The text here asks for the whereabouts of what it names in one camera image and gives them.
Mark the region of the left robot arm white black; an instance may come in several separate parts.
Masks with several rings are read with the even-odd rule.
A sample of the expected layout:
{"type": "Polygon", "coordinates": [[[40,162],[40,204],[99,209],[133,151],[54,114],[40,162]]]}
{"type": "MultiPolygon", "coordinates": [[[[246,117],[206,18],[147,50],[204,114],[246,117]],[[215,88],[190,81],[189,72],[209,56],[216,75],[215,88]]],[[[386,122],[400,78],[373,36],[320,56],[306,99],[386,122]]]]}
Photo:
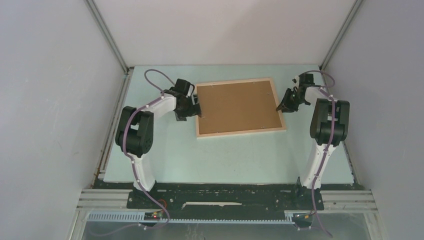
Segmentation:
{"type": "Polygon", "coordinates": [[[134,187],[142,191],[138,201],[145,208],[153,208],[158,202],[158,194],[151,190],[156,179],[148,159],[154,143],[155,120],[168,113],[174,113],[178,122],[200,116],[202,111],[195,88],[191,82],[179,78],[174,86],[161,91],[151,102],[138,108],[125,106],[121,111],[115,143],[130,158],[134,187]]]}

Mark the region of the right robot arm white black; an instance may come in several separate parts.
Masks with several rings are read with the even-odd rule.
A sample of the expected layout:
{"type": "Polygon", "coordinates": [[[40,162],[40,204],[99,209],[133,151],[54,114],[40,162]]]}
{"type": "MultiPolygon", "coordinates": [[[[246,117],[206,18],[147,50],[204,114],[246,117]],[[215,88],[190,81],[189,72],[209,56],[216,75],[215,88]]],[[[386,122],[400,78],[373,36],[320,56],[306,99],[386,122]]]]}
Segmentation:
{"type": "Polygon", "coordinates": [[[314,107],[309,128],[313,144],[305,170],[298,179],[303,188],[310,190],[321,187],[322,174],[330,157],[348,136],[351,107],[349,101],[335,98],[325,86],[316,84],[313,73],[324,72],[308,70],[295,76],[294,86],[286,89],[275,109],[294,113],[301,105],[314,107]]]}

